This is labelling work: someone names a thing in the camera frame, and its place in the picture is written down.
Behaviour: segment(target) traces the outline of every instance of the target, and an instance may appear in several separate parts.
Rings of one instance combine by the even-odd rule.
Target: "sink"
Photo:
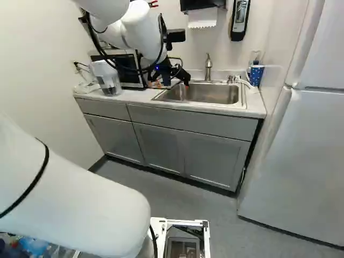
[[[173,86],[153,98],[154,101],[211,103],[244,107],[241,84],[190,82]]]

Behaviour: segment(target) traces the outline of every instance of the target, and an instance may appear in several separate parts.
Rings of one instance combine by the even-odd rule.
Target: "floor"
[[[97,174],[140,191],[148,199],[153,217],[209,220],[213,258],[344,257],[342,250],[239,219],[234,198],[113,161],[107,161]]]

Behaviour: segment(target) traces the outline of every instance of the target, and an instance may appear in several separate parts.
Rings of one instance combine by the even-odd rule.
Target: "cup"
[[[263,77],[264,66],[258,64],[251,66],[251,74],[249,77],[249,82],[251,85],[259,87],[260,82]]]

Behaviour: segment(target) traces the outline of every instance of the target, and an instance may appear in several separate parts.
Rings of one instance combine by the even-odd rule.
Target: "countertop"
[[[95,90],[88,94],[76,94],[75,98],[84,98],[94,101],[117,102],[123,104],[133,104],[140,106],[150,106],[155,108],[165,108],[174,110],[185,110],[202,113],[222,114],[227,116],[251,117],[251,118],[265,118],[266,110],[260,93],[251,93],[247,87],[245,89],[246,95],[246,109],[232,107],[230,105],[210,104],[210,103],[174,103],[153,101],[152,99],[164,90],[160,89],[146,89],[146,90],[123,90],[122,94],[118,96],[105,96],[101,89]]]

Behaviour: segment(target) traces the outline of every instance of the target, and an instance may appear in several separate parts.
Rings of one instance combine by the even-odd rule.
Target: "sink faucet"
[[[210,59],[209,53],[207,53],[207,59],[205,61],[205,81],[211,81],[211,68],[213,67],[213,63]]]

